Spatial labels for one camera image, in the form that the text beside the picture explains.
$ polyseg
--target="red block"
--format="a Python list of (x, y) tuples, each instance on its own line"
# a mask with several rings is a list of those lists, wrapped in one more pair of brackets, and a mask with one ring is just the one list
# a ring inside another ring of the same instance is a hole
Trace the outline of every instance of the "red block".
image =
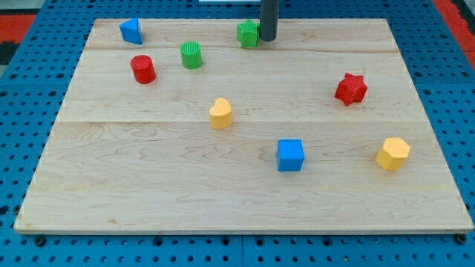
[(336, 88), (335, 98), (343, 101), (349, 106), (354, 102), (362, 102), (368, 86), (363, 81), (363, 76), (356, 76), (349, 73), (344, 74), (344, 79)]
[(134, 72), (135, 80), (141, 84), (148, 84), (153, 82), (156, 78), (154, 64), (150, 56), (135, 56), (131, 60), (131, 67)]

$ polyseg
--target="yellow pentagonal prism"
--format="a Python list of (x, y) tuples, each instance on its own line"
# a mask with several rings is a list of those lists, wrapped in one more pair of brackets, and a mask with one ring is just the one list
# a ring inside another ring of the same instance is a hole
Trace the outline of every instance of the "yellow pentagonal prism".
[(214, 129), (224, 129), (232, 124), (231, 105), (224, 98), (214, 101), (214, 106), (209, 109), (211, 127)]
[(409, 157), (410, 146), (400, 137), (386, 138), (376, 162), (386, 171), (399, 170)]

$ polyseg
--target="green cylinder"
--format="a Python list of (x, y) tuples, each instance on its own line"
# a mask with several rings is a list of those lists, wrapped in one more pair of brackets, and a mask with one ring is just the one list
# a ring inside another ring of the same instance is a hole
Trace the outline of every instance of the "green cylinder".
[(190, 41), (181, 44), (180, 52), (183, 67), (195, 69), (202, 65), (201, 47), (197, 42)]

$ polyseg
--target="blue pegboard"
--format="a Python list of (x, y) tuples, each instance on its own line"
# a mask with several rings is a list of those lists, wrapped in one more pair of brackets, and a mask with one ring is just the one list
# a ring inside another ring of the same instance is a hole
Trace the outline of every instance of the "blue pegboard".
[[(473, 266), (475, 235), (37, 237), (16, 212), (95, 18), (257, 18), (257, 5), (49, 0), (0, 80), (0, 266)], [(386, 18), (475, 215), (475, 73), (430, 1), (281, 0), (283, 18)]]

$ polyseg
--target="plastic block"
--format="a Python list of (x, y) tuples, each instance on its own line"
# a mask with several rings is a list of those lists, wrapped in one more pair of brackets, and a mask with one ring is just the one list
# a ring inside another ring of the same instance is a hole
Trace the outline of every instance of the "plastic block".
[(135, 56), (131, 60), (131, 67), (134, 72), (135, 80), (141, 84), (153, 82), (157, 76), (155, 74), (154, 64), (149, 56)]
[(214, 101), (214, 106), (209, 109), (211, 127), (214, 129), (224, 129), (232, 124), (231, 104), (220, 97)]
[(345, 73), (344, 79), (338, 84), (335, 98), (349, 106), (354, 102), (362, 102), (368, 86), (365, 85), (363, 76)]
[(126, 21), (122, 23), (119, 27), (124, 41), (131, 42), (137, 45), (142, 44), (142, 31), (140, 30), (138, 18)]
[(376, 162), (386, 171), (399, 170), (409, 157), (410, 146), (400, 137), (386, 138)]
[(195, 69), (199, 68), (203, 63), (201, 59), (201, 47), (197, 42), (190, 41), (181, 44), (180, 53), (183, 67)]
[(279, 140), (276, 157), (279, 171), (300, 171), (305, 159), (302, 140)]
[(237, 40), (242, 48), (258, 46), (259, 27), (258, 23), (250, 19), (237, 25)]

